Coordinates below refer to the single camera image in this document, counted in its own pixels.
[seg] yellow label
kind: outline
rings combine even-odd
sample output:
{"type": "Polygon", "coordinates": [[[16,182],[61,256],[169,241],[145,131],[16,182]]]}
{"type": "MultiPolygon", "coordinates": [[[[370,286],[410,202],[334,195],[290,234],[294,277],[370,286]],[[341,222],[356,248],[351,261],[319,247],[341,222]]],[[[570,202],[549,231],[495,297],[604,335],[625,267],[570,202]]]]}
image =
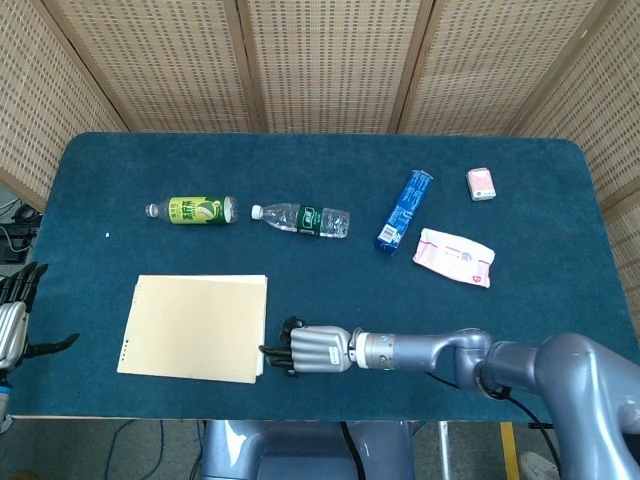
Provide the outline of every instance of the yellow label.
{"type": "Polygon", "coordinates": [[[171,223],[226,223],[224,197],[172,197],[169,200],[171,223]]]}

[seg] plastic water bottle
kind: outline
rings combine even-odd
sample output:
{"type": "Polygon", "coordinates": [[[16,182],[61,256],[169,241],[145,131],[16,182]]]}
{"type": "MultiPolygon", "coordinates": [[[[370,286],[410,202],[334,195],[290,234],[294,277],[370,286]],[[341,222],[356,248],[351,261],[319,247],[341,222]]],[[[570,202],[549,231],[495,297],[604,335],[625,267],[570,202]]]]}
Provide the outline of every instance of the plastic water bottle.
{"type": "Polygon", "coordinates": [[[254,205],[251,218],[264,220],[286,232],[308,233],[329,238],[345,238],[349,230],[348,212],[294,203],[278,203],[269,207],[254,205]]]}
{"type": "Polygon", "coordinates": [[[175,224],[235,223],[237,202],[233,197],[171,197],[145,207],[147,217],[175,224]]]}

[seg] white sneaker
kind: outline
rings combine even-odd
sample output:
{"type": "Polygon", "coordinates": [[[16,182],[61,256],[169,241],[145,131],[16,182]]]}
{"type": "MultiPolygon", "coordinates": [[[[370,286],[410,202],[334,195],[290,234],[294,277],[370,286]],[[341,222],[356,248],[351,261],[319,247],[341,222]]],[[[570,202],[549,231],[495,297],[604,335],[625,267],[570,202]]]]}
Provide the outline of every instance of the white sneaker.
{"type": "Polygon", "coordinates": [[[518,464],[525,480],[560,480],[558,468],[537,453],[523,453],[518,464]]]}

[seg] bottle cap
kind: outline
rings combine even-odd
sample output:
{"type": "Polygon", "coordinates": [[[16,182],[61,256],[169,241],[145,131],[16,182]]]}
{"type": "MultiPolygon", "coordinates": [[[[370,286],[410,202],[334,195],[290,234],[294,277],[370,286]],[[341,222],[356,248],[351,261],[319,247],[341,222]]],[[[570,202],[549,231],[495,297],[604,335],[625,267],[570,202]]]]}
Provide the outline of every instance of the bottle cap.
{"type": "Polygon", "coordinates": [[[158,206],[155,203],[147,205],[144,207],[144,213],[147,214],[147,217],[156,218],[158,216],[158,206]]]}
{"type": "Polygon", "coordinates": [[[254,220],[260,220],[262,218],[262,207],[260,205],[251,207],[251,218],[254,220]]]}
{"type": "Polygon", "coordinates": [[[236,209],[235,197],[224,197],[224,221],[227,223],[236,223],[238,221],[238,212],[236,209]]]}

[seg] robotic arm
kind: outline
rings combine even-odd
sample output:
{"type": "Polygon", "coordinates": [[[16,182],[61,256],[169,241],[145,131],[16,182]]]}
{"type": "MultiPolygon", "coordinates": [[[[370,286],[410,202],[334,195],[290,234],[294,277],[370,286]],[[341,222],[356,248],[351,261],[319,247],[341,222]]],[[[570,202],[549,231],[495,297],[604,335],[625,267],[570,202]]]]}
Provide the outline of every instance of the robotic arm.
{"type": "Polygon", "coordinates": [[[533,348],[493,343],[477,329],[443,335],[395,335],[334,326],[304,326],[292,317],[284,347],[262,347],[267,361],[290,373],[365,369],[433,372],[454,349],[455,382],[490,394],[509,387],[540,395],[555,425],[564,479],[640,478],[623,433],[640,433],[640,367],[598,343],[562,333],[533,348]]]}

